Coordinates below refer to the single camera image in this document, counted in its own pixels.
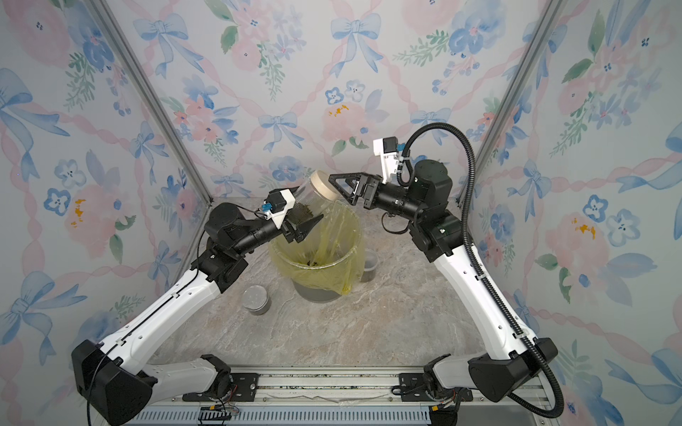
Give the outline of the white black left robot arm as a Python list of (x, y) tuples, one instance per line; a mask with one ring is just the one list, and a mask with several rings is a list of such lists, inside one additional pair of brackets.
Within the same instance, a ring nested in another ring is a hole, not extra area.
[(124, 425), (147, 406), (187, 393), (225, 399), (233, 390), (231, 368), (212, 354), (189, 362), (152, 365), (149, 360), (179, 327), (225, 293), (246, 270), (247, 255), (279, 236), (302, 242), (324, 210), (301, 203), (279, 212), (266, 204), (254, 219), (223, 202), (204, 225), (206, 250), (158, 300), (98, 343), (89, 339), (72, 351), (76, 389), (110, 425)]

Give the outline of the beige round jar lid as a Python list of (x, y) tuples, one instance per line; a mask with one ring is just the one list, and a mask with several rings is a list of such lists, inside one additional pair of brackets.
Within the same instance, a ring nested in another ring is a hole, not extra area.
[(321, 196), (321, 198), (324, 198), (330, 202), (334, 202), (340, 197), (340, 193), (330, 183), (329, 178), (330, 174), (327, 172), (316, 170), (311, 174), (309, 180), (312, 187), (318, 193), (318, 195)]

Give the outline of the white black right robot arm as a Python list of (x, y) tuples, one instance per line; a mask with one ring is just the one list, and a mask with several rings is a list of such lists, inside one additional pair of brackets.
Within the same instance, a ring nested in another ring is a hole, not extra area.
[(481, 334), (484, 353), (470, 359), (445, 355), (424, 367), (426, 391), (444, 399), (475, 389), (490, 401), (509, 398), (536, 415), (559, 417), (564, 399), (549, 367), (557, 347), (523, 325), (488, 277), (464, 218), (448, 209), (452, 180), (447, 168), (422, 161), (406, 187), (368, 173), (332, 174), (328, 181), (351, 205), (361, 202), (365, 209), (406, 218), (413, 243), (456, 291)]

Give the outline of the glass jar with tea leaves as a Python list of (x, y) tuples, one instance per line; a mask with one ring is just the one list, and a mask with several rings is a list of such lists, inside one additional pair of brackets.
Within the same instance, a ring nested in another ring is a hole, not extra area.
[(320, 195), (312, 187), (310, 180), (291, 189), (294, 193), (296, 203), (292, 209), (299, 209), (307, 214), (307, 218), (312, 218), (323, 214), (326, 209), (332, 204), (332, 202), (321, 198)]

